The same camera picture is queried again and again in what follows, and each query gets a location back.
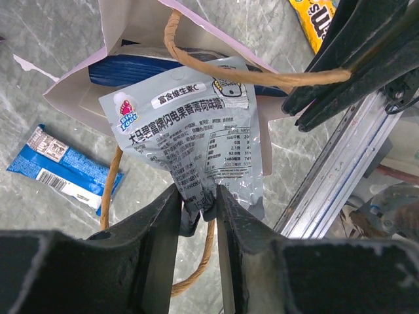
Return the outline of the white paper bag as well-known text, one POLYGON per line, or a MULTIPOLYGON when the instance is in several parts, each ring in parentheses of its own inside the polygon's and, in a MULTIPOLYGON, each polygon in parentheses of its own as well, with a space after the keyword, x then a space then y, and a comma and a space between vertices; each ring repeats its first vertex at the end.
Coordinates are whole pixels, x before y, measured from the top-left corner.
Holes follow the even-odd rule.
POLYGON ((121 55, 171 61, 164 44, 164 28, 173 10, 183 15, 174 40, 178 49, 202 61, 240 56, 253 71, 275 72, 241 43, 179 1, 100 1, 99 6, 105 46, 60 78, 44 97, 59 111, 103 134, 112 133, 99 98, 129 83, 111 86, 94 82, 89 76, 92 67, 121 55))

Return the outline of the aluminium frame rail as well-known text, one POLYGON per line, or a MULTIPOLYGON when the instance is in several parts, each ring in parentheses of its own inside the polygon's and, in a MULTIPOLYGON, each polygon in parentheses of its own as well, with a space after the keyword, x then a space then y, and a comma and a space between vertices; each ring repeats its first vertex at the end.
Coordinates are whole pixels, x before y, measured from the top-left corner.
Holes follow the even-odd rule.
POLYGON ((290 238, 322 238, 393 130, 388 98, 373 92, 344 115, 274 230, 290 238))

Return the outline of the blue Burts chips bag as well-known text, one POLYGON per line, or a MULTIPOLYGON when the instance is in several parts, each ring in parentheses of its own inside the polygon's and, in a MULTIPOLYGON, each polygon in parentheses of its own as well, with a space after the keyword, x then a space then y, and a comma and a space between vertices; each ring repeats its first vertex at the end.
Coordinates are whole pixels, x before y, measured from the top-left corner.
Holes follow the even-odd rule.
MULTIPOLYGON (((228 58, 228 55, 215 50, 191 47, 180 49, 200 61, 228 58)), ((88 73, 94 84, 124 88, 182 66, 171 57, 165 46, 153 47, 122 40, 122 46, 115 54, 89 65, 88 73)), ((255 85, 255 93, 257 96, 287 96, 287 93, 275 86, 255 85)))

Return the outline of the yellow M&M's packet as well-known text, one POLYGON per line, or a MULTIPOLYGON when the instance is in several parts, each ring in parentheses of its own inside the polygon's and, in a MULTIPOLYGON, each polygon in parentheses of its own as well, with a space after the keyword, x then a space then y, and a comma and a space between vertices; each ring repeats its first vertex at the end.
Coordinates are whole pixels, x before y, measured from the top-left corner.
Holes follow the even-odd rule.
POLYGON ((331 0, 289 0, 297 13, 304 34, 315 54, 321 48, 335 15, 336 3, 331 0))

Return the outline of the silver Big Foot candy packet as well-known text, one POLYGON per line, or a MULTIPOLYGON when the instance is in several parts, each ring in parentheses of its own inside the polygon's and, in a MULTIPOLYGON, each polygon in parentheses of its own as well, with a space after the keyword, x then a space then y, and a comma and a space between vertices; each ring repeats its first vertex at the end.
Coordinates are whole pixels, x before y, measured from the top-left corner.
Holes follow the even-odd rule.
POLYGON ((182 66, 100 97, 122 151, 170 172, 181 194, 181 236, 215 217, 223 185, 264 218, 255 89, 182 66))

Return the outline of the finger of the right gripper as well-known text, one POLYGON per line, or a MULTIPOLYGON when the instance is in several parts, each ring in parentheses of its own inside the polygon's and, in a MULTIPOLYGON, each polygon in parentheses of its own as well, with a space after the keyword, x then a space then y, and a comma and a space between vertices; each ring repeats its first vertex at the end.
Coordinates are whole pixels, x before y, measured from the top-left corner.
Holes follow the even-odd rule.
POLYGON ((307 72, 349 68, 403 17, 408 1, 341 1, 307 72))
POLYGON ((349 68, 345 82, 295 88, 282 105, 285 114, 308 132, 418 67, 418 2, 408 1, 403 17, 349 68))

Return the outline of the blue cookie snack packet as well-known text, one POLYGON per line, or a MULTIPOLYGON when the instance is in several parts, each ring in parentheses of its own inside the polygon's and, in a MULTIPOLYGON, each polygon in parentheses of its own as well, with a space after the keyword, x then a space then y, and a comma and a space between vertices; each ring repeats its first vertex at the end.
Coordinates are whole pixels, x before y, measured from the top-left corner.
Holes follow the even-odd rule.
POLYGON ((71 196, 101 215, 109 168, 50 135, 43 124, 33 130, 7 171, 71 196))

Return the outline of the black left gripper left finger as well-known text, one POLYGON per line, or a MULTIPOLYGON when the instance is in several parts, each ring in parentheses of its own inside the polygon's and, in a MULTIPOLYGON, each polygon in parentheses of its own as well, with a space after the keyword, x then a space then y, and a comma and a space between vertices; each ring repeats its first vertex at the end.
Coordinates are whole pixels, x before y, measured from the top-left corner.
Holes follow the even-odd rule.
POLYGON ((88 239, 1 232, 2 313, 167 313, 181 220, 175 186, 88 239))

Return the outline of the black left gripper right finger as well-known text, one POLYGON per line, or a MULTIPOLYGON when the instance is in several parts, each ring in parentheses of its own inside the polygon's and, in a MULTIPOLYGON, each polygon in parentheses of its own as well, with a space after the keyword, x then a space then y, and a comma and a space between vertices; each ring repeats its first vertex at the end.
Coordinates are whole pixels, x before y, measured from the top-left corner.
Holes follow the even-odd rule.
POLYGON ((217 187, 225 313, 417 313, 418 246, 289 239, 217 187))

